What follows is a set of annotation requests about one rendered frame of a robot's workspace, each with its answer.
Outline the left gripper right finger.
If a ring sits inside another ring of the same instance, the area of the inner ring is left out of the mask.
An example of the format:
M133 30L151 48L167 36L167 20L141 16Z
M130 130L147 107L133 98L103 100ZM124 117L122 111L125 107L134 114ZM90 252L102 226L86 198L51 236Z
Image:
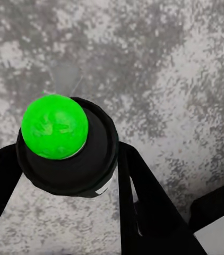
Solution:
M133 146L118 143L117 168L122 255L207 255ZM130 177L151 237L139 234Z

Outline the insectifuge atomizer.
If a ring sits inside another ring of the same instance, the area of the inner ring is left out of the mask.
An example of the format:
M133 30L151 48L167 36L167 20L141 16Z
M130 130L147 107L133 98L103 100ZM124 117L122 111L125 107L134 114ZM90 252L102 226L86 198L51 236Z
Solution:
M38 98L23 114L16 154L34 186L57 196L96 197L117 168L119 136L98 105L71 97L83 71L68 62L49 67L55 95Z

